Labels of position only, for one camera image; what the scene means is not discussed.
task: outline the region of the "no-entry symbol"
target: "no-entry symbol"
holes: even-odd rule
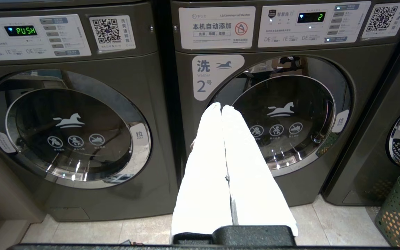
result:
[[[244,35],[248,31],[248,25],[244,22],[239,22],[235,25],[234,30],[237,35]]]

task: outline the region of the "dark gray washer body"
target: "dark gray washer body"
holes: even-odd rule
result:
[[[279,48],[258,48],[258,36],[260,27],[260,16],[262,6],[264,5],[298,5],[311,3],[338,3],[343,1],[277,1],[277,0],[260,0],[260,1],[227,1],[227,2],[182,2],[172,1],[173,25],[179,25],[178,8],[193,7],[223,7],[223,6],[255,6],[256,17],[254,23],[254,34],[252,47],[249,49],[198,49],[189,50],[181,47],[181,38],[178,31],[174,32],[176,44],[176,60],[177,71],[179,77],[181,109],[184,127],[184,136],[186,141],[186,150],[190,152],[190,144],[195,139],[197,127],[200,122],[201,115],[210,103],[211,98],[221,89],[224,84],[234,78],[240,71],[235,72],[225,79],[205,101],[198,101],[193,96],[192,84],[192,59],[198,55],[205,54],[240,54],[244,57],[245,62],[242,70],[245,70],[258,63],[277,57],[287,57],[293,55],[304,55],[318,57],[328,60],[337,66],[346,76],[350,83],[352,106],[350,110],[349,121],[346,123],[343,132],[336,143],[323,156],[310,163],[308,166],[299,169],[290,174],[276,177],[276,182],[281,188],[289,206],[297,206],[307,204],[314,201],[320,192],[328,173],[332,169],[341,152],[344,144],[349,138],[349,134],[355,123],[360,118],[360,114],[370,97],[374,87],[376,86],[381,74],[400,39],[400,30],[396,36],[382,39],[372,39],[360,41],[362,31],[364,30],[366,21],[360,30],[357,42],[347,44],[331,44],[331,45],[312,45],[297,47],[279,47]],[[370,10],[367,18],[370,16],[371,10],[376,3],[392,3],[400,2],[382,0],[371,1]]]
[[[337,205],[381,206],[400,176],[387,154],[388,137],[400,117],[400,55],[323,190]]]
[[[139,174],[127,182],[85,190],[46,181],[15,163],[0,149],[3,160],[32,192],[38,204],[57,221],[116,220],[173,212],[178,188],[157,39],[155,32],[149,30],[154,22],[151,4],[0,11],[0,17],[61,14],[79,14],[92,56],[0,61],[0,79],[22,71],[60,69],[90,76],[109,85],[135,104],[145,117],[152,142],[148,162]],[[136,49],[97,54],[89,16],[103,15],[130,16]]]

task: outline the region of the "washing machine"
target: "washing machine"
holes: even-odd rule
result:
[[[313,202],[400,39],[400,0],[171,5],[187,152],[207,106],[234,106],[287,203]]]
[[[0,154],[56,221],[177,195],[152,4],[0,1]]]
[[[323,195],[337,205],[381,206],[399,176],[400,51]]]

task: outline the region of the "digital display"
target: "digital display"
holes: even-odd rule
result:
[[[33,25],[5,26],[8,36],[38,35]]]
[[[324,21],[324,18],[325,12],[299,13],[297,23],[320,23]]]

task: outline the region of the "qr code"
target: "qr code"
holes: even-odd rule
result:
[[[100,44],[121,43],[117,19],[93,19],[92,23]]]
[[[376,7],[368,21],[367,32],[387,30],[398,8],[398,6]],[[397,23],[393,24],[392,30],[396,29]]]

